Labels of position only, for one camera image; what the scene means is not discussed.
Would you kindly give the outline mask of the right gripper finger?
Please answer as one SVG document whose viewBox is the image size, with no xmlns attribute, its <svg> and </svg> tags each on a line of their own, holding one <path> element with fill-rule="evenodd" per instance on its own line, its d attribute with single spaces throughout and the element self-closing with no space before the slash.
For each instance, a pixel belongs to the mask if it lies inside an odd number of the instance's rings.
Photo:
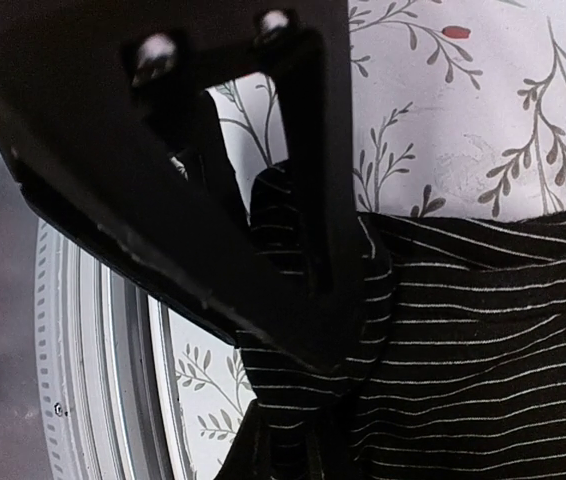
<svg viewBox="0 0 566 480">
<path fill-rule="evenodd" d="M 275 438 L 256 400 L 245 413 L 217 479 L 322 479 L 323 462 L 316 432 L 296 446 Z"/>
</svg>

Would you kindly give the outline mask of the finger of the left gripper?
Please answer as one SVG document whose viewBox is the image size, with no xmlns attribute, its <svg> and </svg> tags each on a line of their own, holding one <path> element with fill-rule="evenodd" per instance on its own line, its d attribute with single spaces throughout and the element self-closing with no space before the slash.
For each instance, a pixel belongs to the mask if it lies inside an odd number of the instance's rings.
<svg viewBox="0 0 566 480">
<path fill-rule="evenodd" d="M 305 285 L 248 237 L 209 88 L 276 88 Z M 218 338 L 311 371 L 362 326 L 344 1 L 0 1 L 0 148 L 32 208 Z"/>
</svg>

